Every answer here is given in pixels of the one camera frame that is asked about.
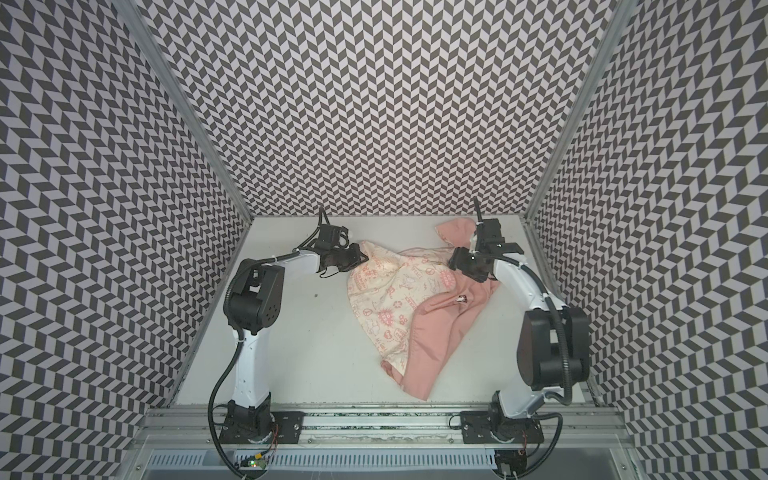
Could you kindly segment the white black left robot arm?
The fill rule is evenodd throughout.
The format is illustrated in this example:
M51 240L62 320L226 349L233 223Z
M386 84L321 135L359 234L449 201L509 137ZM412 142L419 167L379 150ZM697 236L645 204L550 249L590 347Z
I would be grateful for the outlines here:
M236 348L233 359L215 384L208 413L223 381L234 375L233 394L218 440L224 444L261 444L277 437L278 421L271 411L268 346L271 327L282 307L283 290L289 280L321 274L332 267L348 272L368 261L359 244L328 248L294 249L266 259L246 259L229 283L223 313L233 329Z

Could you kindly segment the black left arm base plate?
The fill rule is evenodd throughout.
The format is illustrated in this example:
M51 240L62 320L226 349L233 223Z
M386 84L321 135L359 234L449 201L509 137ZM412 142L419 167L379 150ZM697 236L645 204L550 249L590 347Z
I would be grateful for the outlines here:
M273 441L278 445L297 444L304 418L302 411L247 410L227 414L218 440L226 445L267 445Z

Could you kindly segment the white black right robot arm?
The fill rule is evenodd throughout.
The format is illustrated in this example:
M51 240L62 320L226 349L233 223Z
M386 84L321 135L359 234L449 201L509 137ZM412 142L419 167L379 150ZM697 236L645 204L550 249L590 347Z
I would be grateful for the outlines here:
M496 391L480 421L480 438L495 443L543 440L535 428L548 402L570 406L589 376L589 318L558 298L519 253L484 253L460 247L449 267L472 280L498 281L523 310L516 350L518 379Z

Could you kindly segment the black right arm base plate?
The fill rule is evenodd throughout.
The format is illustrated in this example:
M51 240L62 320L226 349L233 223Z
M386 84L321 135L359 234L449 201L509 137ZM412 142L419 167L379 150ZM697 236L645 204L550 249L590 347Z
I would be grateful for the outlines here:
M544 434L541 424L532 418L495 419L489 413L462 411L459 430L464 444L541 444Z

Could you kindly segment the pink Snoopy zip jacket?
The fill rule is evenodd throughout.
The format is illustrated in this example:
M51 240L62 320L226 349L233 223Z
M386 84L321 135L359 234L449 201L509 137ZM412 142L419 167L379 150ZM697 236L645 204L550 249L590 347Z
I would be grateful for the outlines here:
M381 356L380 366L406 394L429 398L461 341L499 283L479 283L448 263L468 247L475 222L456 218L435 227L443 248L393 252L360 243L368 261L352 270L347 293L353 314Z

